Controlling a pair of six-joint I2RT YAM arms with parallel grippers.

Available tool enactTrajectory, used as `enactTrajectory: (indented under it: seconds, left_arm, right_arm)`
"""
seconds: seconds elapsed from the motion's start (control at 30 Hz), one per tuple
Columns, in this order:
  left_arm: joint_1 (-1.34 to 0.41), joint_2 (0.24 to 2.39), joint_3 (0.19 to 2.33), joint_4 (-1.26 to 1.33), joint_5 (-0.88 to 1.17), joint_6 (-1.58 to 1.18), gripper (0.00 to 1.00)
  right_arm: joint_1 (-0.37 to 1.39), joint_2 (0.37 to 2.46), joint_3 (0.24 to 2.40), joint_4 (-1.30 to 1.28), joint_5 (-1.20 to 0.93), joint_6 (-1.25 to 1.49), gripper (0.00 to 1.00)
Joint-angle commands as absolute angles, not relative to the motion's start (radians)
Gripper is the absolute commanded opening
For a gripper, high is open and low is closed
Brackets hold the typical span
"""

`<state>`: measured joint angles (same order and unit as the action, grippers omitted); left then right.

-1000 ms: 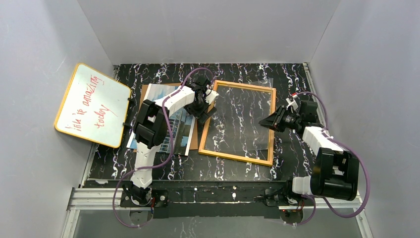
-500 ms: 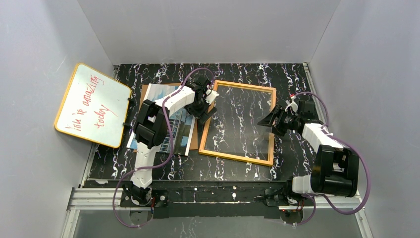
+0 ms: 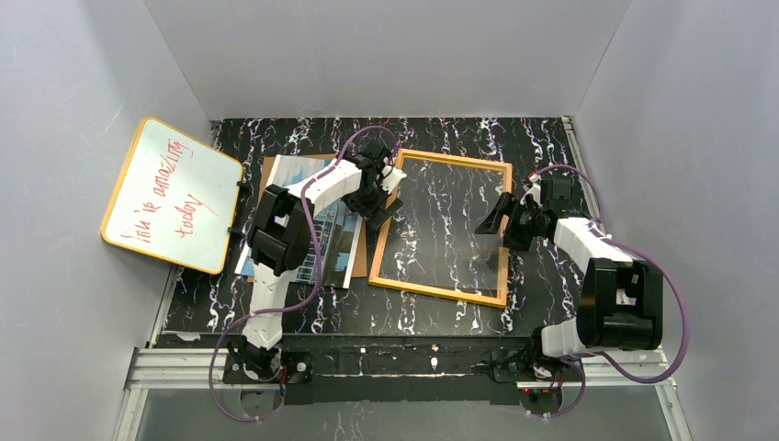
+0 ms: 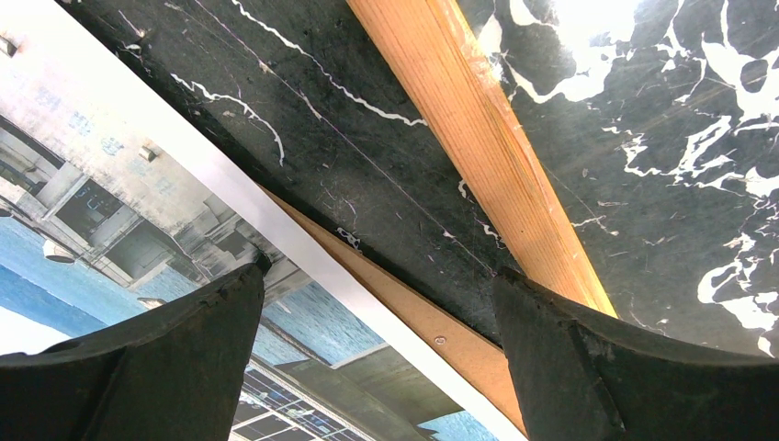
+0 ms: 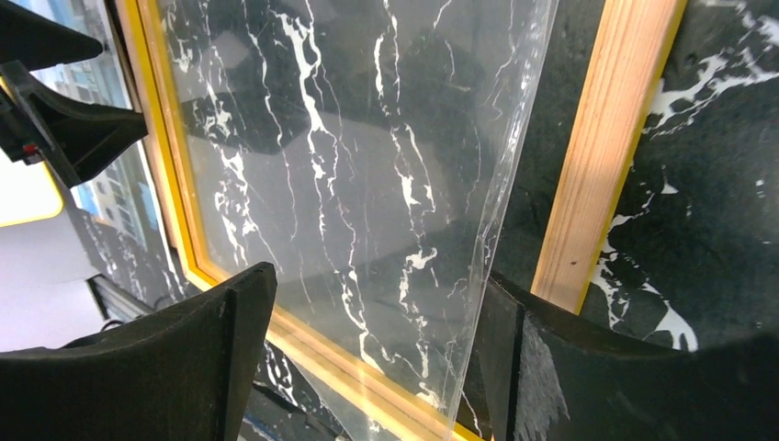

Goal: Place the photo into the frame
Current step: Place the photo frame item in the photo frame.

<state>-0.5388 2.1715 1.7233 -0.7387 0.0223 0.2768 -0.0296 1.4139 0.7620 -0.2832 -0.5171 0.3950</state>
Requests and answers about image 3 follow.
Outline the yellow wooden picture frame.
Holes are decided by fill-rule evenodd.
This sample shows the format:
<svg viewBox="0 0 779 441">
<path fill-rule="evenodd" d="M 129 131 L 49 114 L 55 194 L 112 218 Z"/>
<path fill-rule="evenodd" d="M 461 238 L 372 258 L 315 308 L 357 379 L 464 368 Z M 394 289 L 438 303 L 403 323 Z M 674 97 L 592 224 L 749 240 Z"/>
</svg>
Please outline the yellow wooden picture frame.
<svg viewBox="0 0 779 441">
<path fill-rule="evenodd" d="M 396 168 L 402 170 L 405 160 L 420 160 L 440 164 L 458 165 L 467 168 L 491 170 L 502 173 L 502 188 L 512 189 L 513 167 L 509 163 L 488 161 L 470 157 L 456 156 L 444 153 L 425 152 L 414 149 L 399 149 L 395 162 Z M 375 253 L 368 273 L 367 282 L 370 286 L 406 291 L 415 294 L 436 297 L 439 299 L 465 301 L 493 308 L 504 308 L 508 300 L 508 265 L 509 252 L 507 248 L 499 248 L 498 288 L 495 297 L 471 294 L 453 289 L 436 288 L 415 284 L 407 281 L 392 280 L 380 275 L 383 253 L 386 249 L 391 221 L 385 222 L 378 233 Z"/>
</svg>

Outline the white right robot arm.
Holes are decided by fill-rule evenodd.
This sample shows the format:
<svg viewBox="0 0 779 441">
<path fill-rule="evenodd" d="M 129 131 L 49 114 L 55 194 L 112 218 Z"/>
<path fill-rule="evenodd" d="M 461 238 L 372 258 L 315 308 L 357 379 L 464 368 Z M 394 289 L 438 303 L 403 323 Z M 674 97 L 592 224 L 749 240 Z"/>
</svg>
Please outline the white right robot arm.
<svg viewBox="0 0 779 441">
<path fill-rule="evenodd" d="M 662 338 L 660 270 L 608 243 L 594 220 L 575 207 L 573 187 L 570 177 L 535 177 L 522 196 L 502 193 L 475 229 L 499 234 L 504 247 L 521 252 L 535 238 L 548 239 L 583 273 L 576 315 L 537 328 L 529 353 L 551 359 L 657 348 Z"/>
</svg>

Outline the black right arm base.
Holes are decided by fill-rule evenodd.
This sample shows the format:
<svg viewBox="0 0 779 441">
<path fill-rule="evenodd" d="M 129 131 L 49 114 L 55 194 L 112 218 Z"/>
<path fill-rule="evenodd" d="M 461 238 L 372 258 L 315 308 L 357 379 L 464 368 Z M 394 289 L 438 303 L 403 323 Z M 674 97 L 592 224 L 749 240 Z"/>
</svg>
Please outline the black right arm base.
<svg viewBox="0 0 779 441">
<path fill-rule="evenodd" d="M 571 362 L 549 358 L 535 350 L 495 350 L 487 363 L 488 375 L 498 383 L 538 383 L 538 386 L 525 387 L 525 392 L 531 394 L 560 391 L 566 374 L 572 369 Z"/>
</svg>

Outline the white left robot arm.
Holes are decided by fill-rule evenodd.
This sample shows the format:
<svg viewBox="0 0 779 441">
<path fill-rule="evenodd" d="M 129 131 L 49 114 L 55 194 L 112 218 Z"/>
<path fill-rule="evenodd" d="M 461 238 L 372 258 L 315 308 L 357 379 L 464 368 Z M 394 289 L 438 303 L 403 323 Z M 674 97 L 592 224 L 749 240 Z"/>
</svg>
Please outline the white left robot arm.
<svg viewBox="0 0 779 441">
<path fill-rule="evenodd" d="M 280 342 L 288 285 L 308 254 L 314 255 L 315 285 L 322 284 L 315 217 L 343 203 L 376 230 L 401 206 L 390 196 L 405 176 L 391 148 L 371 142 L 361 152 L 297 174 L 286 186 L 266 184 L 246 239 L 254 282 L 242 335 L 250 345 L 269 350 Z"/>
</svg>

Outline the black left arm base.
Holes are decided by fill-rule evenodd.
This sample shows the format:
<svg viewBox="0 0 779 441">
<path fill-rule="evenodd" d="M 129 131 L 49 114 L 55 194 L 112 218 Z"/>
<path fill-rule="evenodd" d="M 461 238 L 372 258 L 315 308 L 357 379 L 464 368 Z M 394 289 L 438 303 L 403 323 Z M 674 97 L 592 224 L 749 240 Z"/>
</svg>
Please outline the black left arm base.
<svg viewBox="0 0 779 441">
<path fill-rule="evenodd" d="M 221 382 L 230 385 L 249 384 L 306 384 L 312 377 L 312 355 L 310 353 L 273 350 L 254 351 L 231 350 L 224 367 Z"/>
</svg>

